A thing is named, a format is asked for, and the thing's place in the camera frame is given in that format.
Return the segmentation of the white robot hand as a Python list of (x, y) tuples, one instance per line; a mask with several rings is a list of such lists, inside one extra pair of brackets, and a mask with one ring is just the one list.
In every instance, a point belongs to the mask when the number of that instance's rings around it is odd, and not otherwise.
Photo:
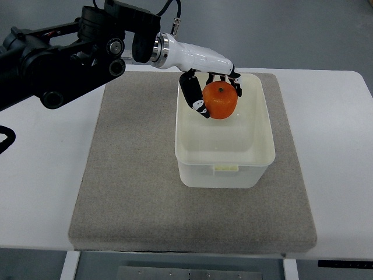
[(210, 118), (196, 71), (209, 73), (206, 85), (223, 81), (231, 84), (238, 97), (242, 96), (241, 77), (234, 64), (223, 55), (209, 48), (178, 42), (168, 33), (156, 37), (151, 65), (158, 69), (177, 67), (184, 72), (179, 84), (188, 106), (204, 118)]

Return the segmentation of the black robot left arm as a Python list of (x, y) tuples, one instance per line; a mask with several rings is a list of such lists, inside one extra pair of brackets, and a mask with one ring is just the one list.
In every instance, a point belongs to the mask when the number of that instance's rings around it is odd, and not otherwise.
[(209, 118), (196, 72), (215, 76), (242, 94), (234, 64), (219, 53), (176, 40), (179, 18), (171, 33), (160, 30), (161, 13), (120, 1), (103, 8), (84, 6), (72, 23), (39, 30), (13, 27), (1, 45), (1, 109), (31, 96), (57, 109), (125, 72), (122, 54), (126, 32), (133, 33), (132, 56), (158, 69), (177, 67), (180, 87), (190, 108)]

